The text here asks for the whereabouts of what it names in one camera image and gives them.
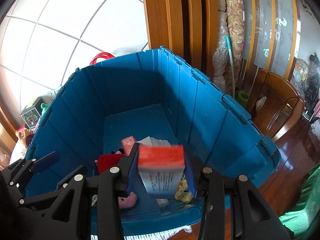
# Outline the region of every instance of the green fabric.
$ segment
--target green fabric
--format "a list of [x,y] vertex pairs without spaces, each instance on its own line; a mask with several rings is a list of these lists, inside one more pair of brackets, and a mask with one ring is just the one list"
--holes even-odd
[[300,238],[320,209],[320,163],[309,173],[295,208],[279,217],[281,223]]

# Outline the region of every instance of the blue plastic bin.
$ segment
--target blue plastic bin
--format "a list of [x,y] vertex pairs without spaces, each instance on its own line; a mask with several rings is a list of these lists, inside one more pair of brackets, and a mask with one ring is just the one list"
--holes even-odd
[[[77,69],[41,119],[26,158],[52,151],[60,161],[33,176],[25,195],[55,189],[81,164],[97,174],[94,160],[121,147],[133,135],[188,144],[194,156],[223,175],[247,175],[261,185],[280,162],[280,154],[250,115],[209,78],[169,50],[138,52]],[[174,199],[159,209],[140,177],[134,187],[138,203],[121,210],[124,235],[164,231],[201,220],[203,200],[189,205]],[[92,234],[97,234],[92,208]]]

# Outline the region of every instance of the chair backrest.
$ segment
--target chair backrest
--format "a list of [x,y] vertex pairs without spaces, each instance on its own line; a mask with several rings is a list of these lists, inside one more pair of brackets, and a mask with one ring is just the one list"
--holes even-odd
[[[256,113],[256,102],[267,97]],[[254,124],[266,136],[277,141],[301,119],[305,101],[283,77],[261,68],[254,81],[246,110]]]

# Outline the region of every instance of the metal pin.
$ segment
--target metal pin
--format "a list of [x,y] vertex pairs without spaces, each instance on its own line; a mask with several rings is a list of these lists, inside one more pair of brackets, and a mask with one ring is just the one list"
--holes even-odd
[[239,180],[242,181],[242,182],[245,182],[248,180],[248,177],[246,175],[240,175],[239,176]]
[[83,179],[83,175],[82,174],[77,174],[75,176],[75,181],[81,181]]
[[204,173],[211,173],[212,172],[212,169],[210,167],[204,167],[203,168],[203,172]]
[[111,173],[117,173],[117,172],[119,172],[119,168],[118,167],[112,167],[112,168],[110,168],[110,172]]

